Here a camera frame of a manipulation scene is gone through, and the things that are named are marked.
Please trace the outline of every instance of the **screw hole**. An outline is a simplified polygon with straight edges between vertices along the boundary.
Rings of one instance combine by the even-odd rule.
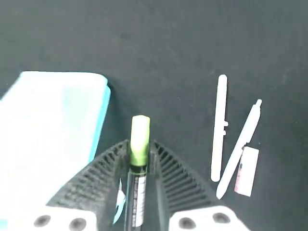
[[[185,230],[192,230],[196,228],[196,223],[190,218],[181,218],[179,220],[179,227]]]
[[[70,231],[82,231],[86,227],[87,222],[84,218],[76,218],[69,224]]]
[[[224,213],[215,213],[213,219],[216,223],[227,224],[230,223],[230,218]]]
[[[50,219],[51,219],[51,217],[49,215],[40,216],[34,221],[34,226],[35,227],[44,227],[49,223]]]

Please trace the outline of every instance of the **white eraser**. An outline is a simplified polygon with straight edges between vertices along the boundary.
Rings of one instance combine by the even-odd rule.
[[[251,196],[258,155],[258,149],[244,147],[234,188],[234,191],[236,191],[238,194]]]

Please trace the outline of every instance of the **white plastic stick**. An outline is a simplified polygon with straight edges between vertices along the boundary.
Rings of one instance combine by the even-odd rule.
[[[236,145],[232,151],[230,159],[227,163],[226,169],[221,177],[221,180],[218,184],[216,196],[218,199],[222,198],[225,192],[227,191],[230,180],[235,172],[236,166],[240,161],[242,155],[242,148],[251,141],[251,138],[256,130],[259,118],[260,118],[260,106],[262,100],[258,100],[250,110],[248,118],[244,124],[243,130],[240,134],[239,139],[236,142]]]
[[[216,112],[215,112],[215,124],[214,124],[212,166],[211,166],[211,179],[214,182],[218,182],[220,179],[223,136],[226,135],[225,127],[228,126],[228,122],[225,121],[226,98],[227,98],[227,76],[221,75],[218,78],[218,85],[217,85]]]

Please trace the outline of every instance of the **green marker cap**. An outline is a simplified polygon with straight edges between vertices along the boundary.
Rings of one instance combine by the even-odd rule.
[[[148,164],[150,138],[150,118],[143,115],[134,116],[131,121],[130,163],[134,166]]]

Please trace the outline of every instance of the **dark gray table surface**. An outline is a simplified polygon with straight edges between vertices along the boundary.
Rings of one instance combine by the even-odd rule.
[[[25,70],[89,71],[112,98],[98,152],[129,138],[131,116],[210,182],[218,76],[228,76],[225,167],[251,106],[252,196],[223,197],[253,231],[308,229],[306,0],[2,0],[0,89]]]

